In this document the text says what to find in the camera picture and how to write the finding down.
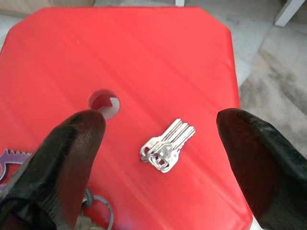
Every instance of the gray tile floor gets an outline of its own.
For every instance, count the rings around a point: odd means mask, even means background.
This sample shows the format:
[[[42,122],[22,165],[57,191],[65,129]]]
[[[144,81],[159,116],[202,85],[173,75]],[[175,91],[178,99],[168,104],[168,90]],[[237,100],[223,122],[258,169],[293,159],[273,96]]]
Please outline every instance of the gray tile floor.
[[[95,5],[167,6],[174,0],[97,0]],[[279,0],[187,0],[187,6],[204,8],[231,30],[242,107],[272,123],[307,157],[307,24],[294,18],[285,28],[274,27]],[[20,20],[0,14],[0,48]],[[257,229],[254,222],[251,230]]]

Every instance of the red stool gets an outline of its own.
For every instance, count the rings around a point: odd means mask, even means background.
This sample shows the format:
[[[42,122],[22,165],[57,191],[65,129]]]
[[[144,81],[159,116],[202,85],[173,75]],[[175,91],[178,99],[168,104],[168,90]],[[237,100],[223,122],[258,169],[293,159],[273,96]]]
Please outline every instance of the red stool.
[[[120,110],[89,187],[118,230],[247,230],[252,215],[220,141],[217,112],[239,107],[229,30],[199,8],[50,8],[14,26],[0,54],[0,150],[35,151],[93,106]],[[196,134],[166,174],[140,147],[176,119]],[[99,203],[87,213],[105,224]]]

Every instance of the white furniture leg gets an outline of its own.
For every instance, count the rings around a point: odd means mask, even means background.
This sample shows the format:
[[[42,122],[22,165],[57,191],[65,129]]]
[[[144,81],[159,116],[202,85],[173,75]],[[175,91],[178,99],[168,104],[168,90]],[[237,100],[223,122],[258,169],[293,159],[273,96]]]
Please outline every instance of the white furniture leg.
[[[184,6],[184,1],[185,0],[176,0],[175,5],[176,6]]]
[[[284,27],[305,0],[288,0],[276,17],[275,25]]]

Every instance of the marble floor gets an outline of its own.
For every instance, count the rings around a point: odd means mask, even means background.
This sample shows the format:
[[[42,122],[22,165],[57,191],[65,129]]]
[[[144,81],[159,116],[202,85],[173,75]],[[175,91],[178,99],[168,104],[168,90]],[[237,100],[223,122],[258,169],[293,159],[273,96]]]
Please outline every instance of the marble floor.
[[[96,6],[167,6],[174,0],[97,0]],[[187,0],[232,32],[242,108],[272,123],[307,157],[307,23],[296,15],[285,28],[273,22],[279,0]],[[300,15],[307,15],[307,10]],[[0,14],[0,48],[21,18]],[[253,230],[260,229],[254,222]]]

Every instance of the bunch of keys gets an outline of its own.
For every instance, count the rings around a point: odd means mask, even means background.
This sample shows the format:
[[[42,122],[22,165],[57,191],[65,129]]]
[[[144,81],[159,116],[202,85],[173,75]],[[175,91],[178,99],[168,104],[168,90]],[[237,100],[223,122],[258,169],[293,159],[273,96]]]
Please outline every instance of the bunch of keys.
[[[141,160],[167,173],[177,163],[180,150],[194,133],[193,126],[176,119],[161,136],[151,138],[141,147]]]

